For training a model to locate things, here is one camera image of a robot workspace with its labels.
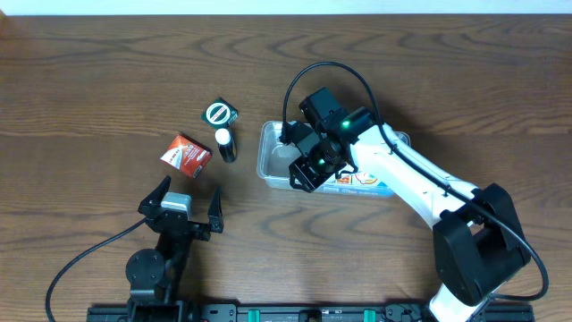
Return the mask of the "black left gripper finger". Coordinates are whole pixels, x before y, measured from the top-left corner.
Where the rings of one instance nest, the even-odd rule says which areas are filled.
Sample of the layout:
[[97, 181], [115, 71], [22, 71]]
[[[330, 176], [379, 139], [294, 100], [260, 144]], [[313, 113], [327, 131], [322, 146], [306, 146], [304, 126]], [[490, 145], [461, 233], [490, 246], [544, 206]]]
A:
[[221, 204], [221, 187], [218, 186], [214, 191], [209, 209], [207, 211], [209, 230], [212, 233], [223, 232], [223, 212]]
[[157, 217], [165, 195], [169, 191], [171, 184], [171, 176], [166, 175], [159, 185], [149, 193], [140, 203], [138, 212], [145, 217]]

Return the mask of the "white Panadol box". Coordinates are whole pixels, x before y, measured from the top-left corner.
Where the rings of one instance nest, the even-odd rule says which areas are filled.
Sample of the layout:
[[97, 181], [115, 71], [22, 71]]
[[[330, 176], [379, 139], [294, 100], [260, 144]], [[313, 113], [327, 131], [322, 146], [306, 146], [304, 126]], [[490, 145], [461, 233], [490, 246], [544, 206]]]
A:
[[339, 185], [366, 187], [383, 185], [383, 183], [376, 176], [364, 171], [355, 174], [343, 174], [339, 179], [333, 178], [332, 182]]

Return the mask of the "blue fever patch box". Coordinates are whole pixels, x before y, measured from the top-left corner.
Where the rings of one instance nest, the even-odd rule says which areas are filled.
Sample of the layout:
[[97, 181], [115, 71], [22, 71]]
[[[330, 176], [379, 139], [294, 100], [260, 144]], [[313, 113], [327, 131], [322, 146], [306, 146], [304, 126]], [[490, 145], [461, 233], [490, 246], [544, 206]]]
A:
[[387, 198], [394, 195], [394, 192], [383, 182], [380, 186], [353, 186], [339, 185], [333, 183], [332, 176], [327, 182], [320, 186], [319, 190], [324, 193], [347, 194], [347, 195], [364, 195], [379, 198]]

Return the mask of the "red medicine box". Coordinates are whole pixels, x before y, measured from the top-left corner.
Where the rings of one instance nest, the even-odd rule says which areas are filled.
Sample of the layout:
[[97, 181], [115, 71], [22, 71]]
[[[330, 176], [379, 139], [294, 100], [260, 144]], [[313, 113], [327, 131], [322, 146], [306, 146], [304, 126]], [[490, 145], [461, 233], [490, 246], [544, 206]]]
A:
[[183, 134], [178, 134], [160, 160], [188, 177], [197, 178], [211, 156], [209, 148]]

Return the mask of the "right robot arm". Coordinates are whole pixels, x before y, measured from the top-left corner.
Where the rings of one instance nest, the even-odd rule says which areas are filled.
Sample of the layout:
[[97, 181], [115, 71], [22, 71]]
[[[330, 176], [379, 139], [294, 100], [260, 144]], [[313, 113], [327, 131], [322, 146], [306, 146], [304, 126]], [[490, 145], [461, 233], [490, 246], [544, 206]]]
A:
[[483, 316], [497, 291], [535, 259], [510, 195], [448, 174], [405, 144], [376, 109], [349, 112], [327, 88], [299, 105], [305, 119], [283, 122], [280, 140], [299, 150], [290, 186], [313, 192], [332, 178], [366, 169], [411, 206], [431, 228], [442, 285], [424, 307], [425, 321]]

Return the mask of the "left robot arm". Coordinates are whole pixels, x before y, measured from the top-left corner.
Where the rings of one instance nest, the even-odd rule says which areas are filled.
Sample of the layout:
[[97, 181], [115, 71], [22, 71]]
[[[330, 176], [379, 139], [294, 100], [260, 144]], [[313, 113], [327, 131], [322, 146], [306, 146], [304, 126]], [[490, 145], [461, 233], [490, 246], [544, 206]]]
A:
[[191, 219], [191, 196], [170, 192], [170, 183], [171, 177], [166, 176], [139, 203], [138, 212], [159, 238], [153, 249], [137, 251], [126, 264], [125, 274], [130, 283], [128, 322], [201, 319], [198, 305], [180, 300], [178, 292], [191, 243], [207, 242], [212, 233], [223, 231], [222, 190], [215, 189], [207, 211], [208, 221], [200, 223]]

